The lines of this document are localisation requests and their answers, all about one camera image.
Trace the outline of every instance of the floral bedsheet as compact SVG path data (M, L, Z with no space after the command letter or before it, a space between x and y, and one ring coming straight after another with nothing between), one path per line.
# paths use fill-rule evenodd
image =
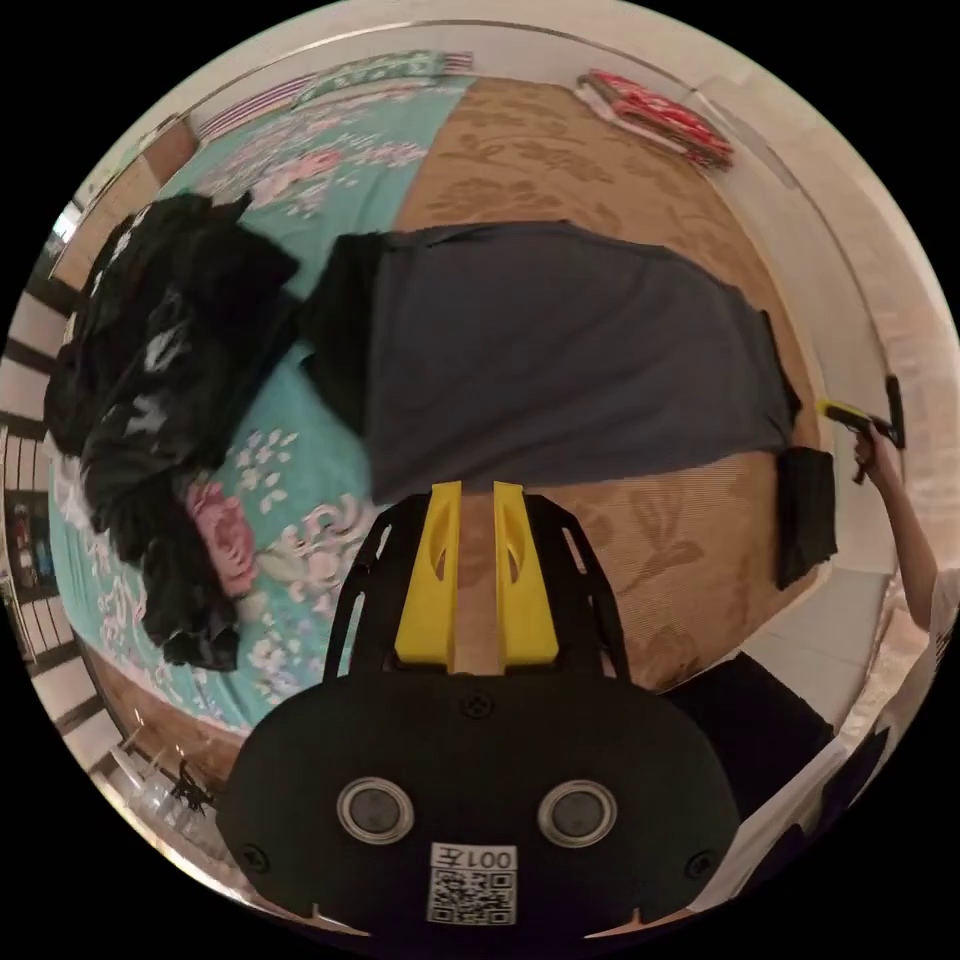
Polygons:
M252 121L214 141L166 185L232 199L301 263L289 284L305 295L340 233L389 229L433 137L470 84L322 102ZM370 527L366 454L299 369L296 345L241 423L227 462L189 487L186 504L243 621L230 674L171 667L141 621L139 573L105 537L64 519L51 484L51 544L67 615L79 636L177 708L247 732L327 668L343 578ZM349 663L348 641L339 670Z

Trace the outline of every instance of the sleeve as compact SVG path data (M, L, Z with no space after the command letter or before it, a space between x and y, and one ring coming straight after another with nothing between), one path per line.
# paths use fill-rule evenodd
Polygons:
M960 607L960 567L941 570L933 585L930 607L930 639L937 647L937 663L943 656Z

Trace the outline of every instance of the pillow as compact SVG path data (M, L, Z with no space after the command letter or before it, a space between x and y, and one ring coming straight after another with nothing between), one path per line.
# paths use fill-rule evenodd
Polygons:
M362 83L402 77L435 77L444 72L445 63L446 54L441 50L408 50L406 53L354 60L335 70L317 74L293 101L293 108L335 90Z

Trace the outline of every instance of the pile of clothes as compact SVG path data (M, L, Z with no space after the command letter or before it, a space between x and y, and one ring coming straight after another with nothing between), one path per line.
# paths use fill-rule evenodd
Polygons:
M577 79L576 95L599 117L681 154L697 166L728 170L733 145L700 114L606 70Z
M236 666L238 618L182 496L223 462L296 338L282 288L299 264L238 224L249 201L182 194L123 220L93 263L44 399L91 527L143 572L150 639L170 663L213 670Z

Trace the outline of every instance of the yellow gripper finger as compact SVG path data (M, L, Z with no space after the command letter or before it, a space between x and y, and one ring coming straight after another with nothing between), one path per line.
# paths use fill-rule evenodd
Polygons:
M519 484L494 483L493 523L501 669L553 663L557 635Z
M453 669L460 483L435 483L394 650L404 664Z

